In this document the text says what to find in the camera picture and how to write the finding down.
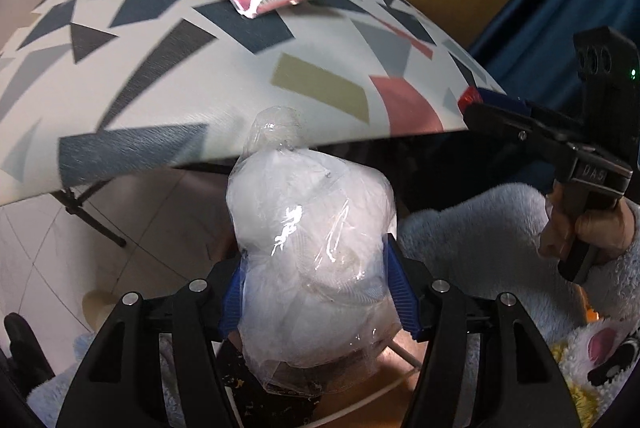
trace red tip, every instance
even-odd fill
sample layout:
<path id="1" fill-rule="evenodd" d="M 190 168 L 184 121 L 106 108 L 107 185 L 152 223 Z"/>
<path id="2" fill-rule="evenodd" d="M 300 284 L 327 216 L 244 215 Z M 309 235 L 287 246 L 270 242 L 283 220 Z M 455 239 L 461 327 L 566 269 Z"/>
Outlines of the red tip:
<path id="1" fill-rule="evenodd" d="M 482 96 L 480 96 L 480 92 L 478 92 L 475 87 L 469 87 L 462 93 L 462 96 L 460 96 L 460 99 L 458 100 L 460 114 L 464 116 L 466 108 L 471 103 L 482 103 Z"/>

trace geometric patterned fabric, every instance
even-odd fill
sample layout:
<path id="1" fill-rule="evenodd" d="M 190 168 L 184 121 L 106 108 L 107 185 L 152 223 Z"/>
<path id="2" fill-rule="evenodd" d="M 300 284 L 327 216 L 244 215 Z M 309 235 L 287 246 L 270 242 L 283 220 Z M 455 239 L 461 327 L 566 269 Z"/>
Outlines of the geometric patterned fabric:
<path id="1" fill-rule="evenodd" d="M 253 20 L 228 0 L 44 0 L 34 13 L 0 57 L 0 205 L 238 156 L 270 106 L 295 109 L 315 146 L 461 130 L 469 85 L 500 90 L 404 0 L 310 0 Z"/>

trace ironing board leg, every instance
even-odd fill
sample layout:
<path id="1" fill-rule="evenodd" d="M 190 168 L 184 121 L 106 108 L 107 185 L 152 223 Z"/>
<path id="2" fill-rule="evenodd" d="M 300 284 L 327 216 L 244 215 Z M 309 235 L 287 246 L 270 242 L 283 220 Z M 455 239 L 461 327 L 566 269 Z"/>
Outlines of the ironing board leg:
<path id="1" fill-rule="evenodd" d="M 100 184 L 100 188 L 104 186 L 104 183 L 99 183 L 99 184 Z M 51 195 L 53 195 L 65 207 L 66 212 L 68 214 L 77 215 L 78 218 L 80 218 L 89 226 L 94 228 L 95 231 L 103 234 L 109 240 L 119 245 L 121 248 L 124 248 L 127 245 L 127 241 L 124 238 L 113 233 L 113 231 L 111 231 L 109 228 L 102 225 L 98 220 L 96 220 L 90 214 L 88 214 L 82 208 L 82 202 L 84 202 L 84 199 L 82 201 L 80 201 L 79 199 L 76 199 L 76 197 L 74 196 L 71 190 L 66 190 L 66 191 L 59 190 L 57 192 L 53 192 Z"/>

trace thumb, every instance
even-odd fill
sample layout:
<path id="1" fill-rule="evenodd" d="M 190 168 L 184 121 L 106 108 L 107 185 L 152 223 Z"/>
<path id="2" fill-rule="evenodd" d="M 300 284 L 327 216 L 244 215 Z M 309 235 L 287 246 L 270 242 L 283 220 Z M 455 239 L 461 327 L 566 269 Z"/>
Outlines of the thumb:
<path id="1" fill-rule="evenodd" d="M 575 223 L 577 237 L 601 249 L 625 251 L 625 224 L 615 211 L 590 210 Z"/>

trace pink plush patch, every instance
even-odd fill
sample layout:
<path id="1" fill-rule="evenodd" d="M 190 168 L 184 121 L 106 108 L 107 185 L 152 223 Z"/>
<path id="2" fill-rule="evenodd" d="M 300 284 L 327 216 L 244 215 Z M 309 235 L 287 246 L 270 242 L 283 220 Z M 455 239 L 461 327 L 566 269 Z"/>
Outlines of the pink plush patch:
<path id="1" fill-rule="evenodd" d="M 616 341 L 616 331 L 611 328 L 602 329 L 589 340 L 589 359 L 596 366 L 603 364 Z"/>

